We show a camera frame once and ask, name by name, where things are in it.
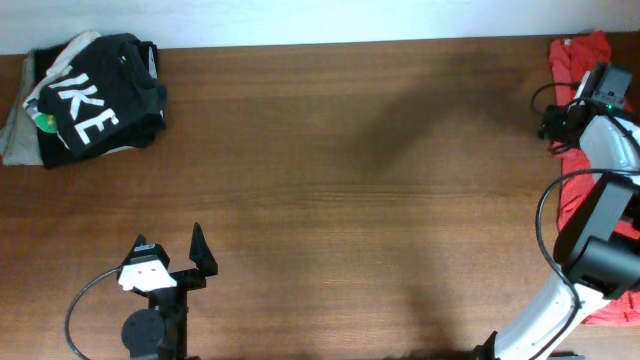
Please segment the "green sticker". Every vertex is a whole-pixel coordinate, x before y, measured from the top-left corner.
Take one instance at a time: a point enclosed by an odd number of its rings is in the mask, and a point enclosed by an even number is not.
[[[56,118],[53,115],[40,114],[36,116],[33,121],[35,121],[36,125],[44,132],[55,134],[58,131]]]

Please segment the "white wall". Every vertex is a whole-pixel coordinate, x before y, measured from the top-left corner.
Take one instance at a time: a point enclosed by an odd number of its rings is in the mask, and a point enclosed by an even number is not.
[[[639,0],[0,0],[0,53],[87,29],[163,48],[640,29]]]

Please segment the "wood grain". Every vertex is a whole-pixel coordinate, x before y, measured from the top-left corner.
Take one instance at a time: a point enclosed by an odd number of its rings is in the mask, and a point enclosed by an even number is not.
[[[638,39],[612,35],[616,60],[637,68]],[[168,130],[151,148],[0,168],[2,358],[73,358],[62,325],[77,291],[138,233],[171,269],[191,266],[195,221],[220,275],[190,294],[191,354],[363,359],[484,342],[549,274],[533,215],[560,164],[528,100],[551,80],[550,41],[161,51]],[[0,58],[2,118],[19,60]],[[125,358],[120,327],[145,305],[107,280],[79,304],[74,339]],[[581,326],[561,348],[636,359],[639,335]]]

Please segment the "red cloth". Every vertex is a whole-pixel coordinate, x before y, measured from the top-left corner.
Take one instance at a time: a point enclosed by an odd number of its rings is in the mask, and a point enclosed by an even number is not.
[[[611,47],[604,32],[598,31],[588,36],[573,39],[559,39],[551,44],[549,55],[553,81],[578,82],[586,71],[590,71],[598,62],[611,61]],[[556,86],[556,102],[564,105],[571,101],[576,91],[566,86]],[[562,155],[562,174],[591,167],[586,155],[572,149]],[[578,176],[562,184],[560,193],[560,211],[558,229],[562,229],[576,208],[582,203],[594,185],[592,176]],[[619,223],[616,231],[634,239],[640,239],[640,232],[631,226]],[[640,294],[626,293],[586,318],[588,325],[633,326],[640,325]]]

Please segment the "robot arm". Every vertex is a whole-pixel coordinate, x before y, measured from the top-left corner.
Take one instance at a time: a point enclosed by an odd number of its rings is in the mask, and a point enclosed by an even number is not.
[[[640,154],[629,140],[630,136],[640,140],[640,128],[633,122],[637,119],[622,109],[630,81],[624,69],[598,64],[583,78],[573,109],[547,112],[541,134],[554,141],[568,140],[569,145],[571,139],[579,139],[594,169],[640,169]],[[601,104],[623,129],[580,99]],[[614,232],[620,220],[636,228],[640,224],[636,205],[640,176],[594,177],[596,185],[558,235],[553,259],[579,296],[577,314],[572,319],[573,294],[553,273],[512,324],[476,347],[474,359],[546,359],[584,318],[626,291],[640,291],[640,244]]]
[[[122,326],[122,343],[136,360],[199,360],[187,358],[187,292],[207,286],[218,264],[198,223],[193,227],[189,259],[196,267],[169,273],[169,257],[161,245],[138,239],[122,263],[118,283],[123,290],[149,299]]]

